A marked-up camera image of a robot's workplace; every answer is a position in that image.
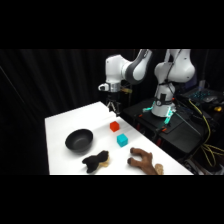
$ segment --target dark brown toy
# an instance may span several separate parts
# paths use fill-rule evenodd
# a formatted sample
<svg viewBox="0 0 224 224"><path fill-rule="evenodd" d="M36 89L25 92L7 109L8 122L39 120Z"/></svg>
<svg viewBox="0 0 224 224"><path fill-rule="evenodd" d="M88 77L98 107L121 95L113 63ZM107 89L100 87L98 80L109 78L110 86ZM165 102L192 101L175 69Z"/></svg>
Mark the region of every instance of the dark brown toy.
<svg viewBox="0 0 224 224"><path fill-rule="evenodd" d="M97 156L90 156L82 161L88 167L87 173L93 173L100 167L108 167L109 165L109 152L103 151Z"/></svg>
<svg viewBox="0 0 224 224"><path fill-rule="evenodd" d="M142 161L137 161L133 158L128 160L128 164L134 167L140 168L147 175L163 175L163 166L156 164L155 168L152 165L153 155L152 153L147 153L142 149L131 149L132 154L141 155Z"/></svg>

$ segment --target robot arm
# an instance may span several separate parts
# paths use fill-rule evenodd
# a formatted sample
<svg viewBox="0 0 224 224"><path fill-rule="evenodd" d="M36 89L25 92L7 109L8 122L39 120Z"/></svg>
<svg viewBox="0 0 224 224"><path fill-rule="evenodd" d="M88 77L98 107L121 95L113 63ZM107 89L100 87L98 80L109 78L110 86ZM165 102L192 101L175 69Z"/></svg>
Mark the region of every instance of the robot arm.
<svg viewBox="0 0 224 224"><path fill-rule="evenodd" d="M121 81L126 80L131 85L140 84L147 73L152 51L141 49L135 61L130 62L121 55L111 56L106 59L106 83L99 86L100 91L108 92L108 107L112 107L117 116L121 113L119 95Z"/></svg>
<svg viewBox="0 0 224 224"><path fill-rule="evenodd" d="M175 87L172 82L186 83L190 81L195 68L190 60L191 49L170 49L174 62L164 62L157 65L155 75L158 79L158 87L155 94L155 104L152 113L158 117L170 117L172 111L175 111L175 105L172 102L175 93Z"/></svg>

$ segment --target cyan block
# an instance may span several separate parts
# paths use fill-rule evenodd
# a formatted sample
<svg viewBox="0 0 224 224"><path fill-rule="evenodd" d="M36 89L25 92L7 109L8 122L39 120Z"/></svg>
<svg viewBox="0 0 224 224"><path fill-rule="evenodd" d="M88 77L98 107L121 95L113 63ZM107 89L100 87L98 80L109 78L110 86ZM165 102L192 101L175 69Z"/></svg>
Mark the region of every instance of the cyan block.
<svg viewBox="0 0 224 224"><path fill-rule="evenodd" d="M124 147L128 144L128 138L122 134L117 136L117 143L120 145L120 147Z"/></svg>

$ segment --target cable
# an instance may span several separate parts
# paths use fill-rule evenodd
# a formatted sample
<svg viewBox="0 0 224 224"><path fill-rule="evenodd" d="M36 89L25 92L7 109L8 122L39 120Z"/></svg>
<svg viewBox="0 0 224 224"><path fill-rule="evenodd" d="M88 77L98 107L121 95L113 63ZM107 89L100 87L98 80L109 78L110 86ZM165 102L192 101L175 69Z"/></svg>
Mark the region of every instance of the cable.
<svg viewBox="0 0 224 224"><path fill-rule="evenodd" d="M181 119L183 120L189 127L191 127L195 132L197 132L200 137L202 137L201 133L198 132L193 126L191 126L180 114L178 114L177 112L175 112L175 114Z"/></svg>
<svg viewBox="0 0 224 224"><path fill-rule="evenodd" d="M215 155L221 155L221 156L224 156L224 154L221 154L221 153L217 153L217 152L213 152L212 150L211 150L211 148L213 148L213 149L216 149L216 150L219 150L219 151L221 151L221 152L224 152L224 150L222 150L222 149L220 149L220 148L217 148L217 147L215 147L215 146L212 146L212 145L208 145L208 144L206 144L207 142L208 142L208 140L210 139L210 137L211 137L211 129L210 129L210 126L209 126L209 124L208 124L208 121L207 121L207 119L205 118L205 116L203 115L203 113L198 109L198 107L197 106L195 106L192 102L191 102L191 100L189 100L189 102L190 102L190 104L203 116L203 119L204 119L204 121L205 121L205 123L206 123L206 125L207 125L207 127L208 127L208 131L209 131L209 134L208 134L208 137L207 137L207 139L206 139L206 141L196 150L196 152L194 153L194 155L197 153L197 151L201 148L202 150L203 150L203 152L204 152L204 154L205 154L205 157L206 157L206 159L207 159L207 161L208 161L208 163L209 163L209 165L211 166L211 167L215 167L216 166L216 159L215 159ZM207 152L210 152L211 153L211 155L212 155L212 157L213 157L213 160L214 160L214 165L212 165L212 163L210 162L210 160L209 160L209 158L208 158L208 155L207 155L207 153L206 153L206 151Z"/></svg>
<svg viewBox="0 0 224 224"><path fill-rule="evenodd" d="M168 71L168 73L167 73L167 77L166 77L166 82L167 82L167 83L168 83L168 80L169 80L170 72L171 72L171 70L172 70L174 64L176 63L176 60L178 59L178 57L179 57L179 55L180 55L180 53L181 53L182 50L183 50L183 49L180 49L180 51L178 52L177 57L175 58L175 60L174 60L174 62L172 63L172 65L170 66L170 69L169 69L169 71ZM172 89L170 88L170 83L168 83L168 87L169 87L171 93L174 95L174 92L173 92Z"/></svg>

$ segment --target black curtain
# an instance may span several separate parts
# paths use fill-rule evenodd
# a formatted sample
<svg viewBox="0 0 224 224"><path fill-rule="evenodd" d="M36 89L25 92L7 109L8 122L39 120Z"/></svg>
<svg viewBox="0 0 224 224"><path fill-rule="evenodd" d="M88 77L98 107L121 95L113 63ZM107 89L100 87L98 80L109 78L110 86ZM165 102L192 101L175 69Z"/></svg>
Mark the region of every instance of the black curtain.
<svg viewBox="0 0 224 224"><path fill-rule="evenodd" d="M105 82L105 60L121 54L132 61L140 49L2 49L0 50L0 171L48 174L44 119L97 101ZM193 49L191 59L203 71L207 49ZM153 97L156 65L166 49L157 49L143 83L133 86L131 104ZM224 50L211 49L206 79L224 91ZM122 99L128 106L129 96Z"/></svg>

